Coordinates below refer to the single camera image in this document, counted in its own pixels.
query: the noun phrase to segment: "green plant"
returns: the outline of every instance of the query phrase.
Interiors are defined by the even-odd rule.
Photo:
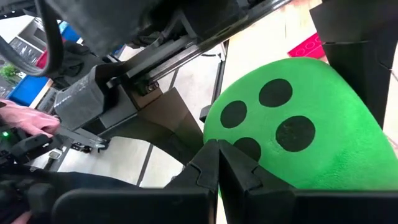
[[[0,69],[0,75],[12,85],[18,84],[21,80],[20,76],[18,76],[20,72],[21,71],[13,65],[5,65]]]

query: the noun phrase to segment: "white wall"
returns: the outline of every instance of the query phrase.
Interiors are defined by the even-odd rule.
[[[10,19],[0,20],[0,35],[10,42],[15,36],[17,36],[32,20],[32,16],[20,16]]]

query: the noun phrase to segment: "green seat cushion with black dots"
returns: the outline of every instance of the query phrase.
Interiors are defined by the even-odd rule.
[[[279,60],[240,78],[211,107],[209,139],[227,140],[298,189],[398,189],[398,161],[381,128],[320,60]]]

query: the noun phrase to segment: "hand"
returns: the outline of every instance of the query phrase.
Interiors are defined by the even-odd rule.
[[[31,135],[45,134],[49,138],[60,127],[60,121],[48,114],[9,100],[1,100],[6,106],[0,108],[0,116],[11,127],[21,128]]]

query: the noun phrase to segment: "black polka dot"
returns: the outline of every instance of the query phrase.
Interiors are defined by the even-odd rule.
[[[261,157],[261,146],[253,138],[238,139],[234,143],[234,146],[237,147],[240,151],[244,152],[250,158],[254,159],[257,162],[259,161]]]
[[[311,145],[315,126],[304,116],[293,116],[282,122],[276,131],[276,141],[286,151],[299,152]]]
[[[221,124],[224,128],[235,128],[244,121],[247,112],[243,101],[231,102],[221,112]]]
[[[287,103],[293,95],[293,89],[287,80],[278,78],[267,82],[259,94],[262,106],[277,107]]]

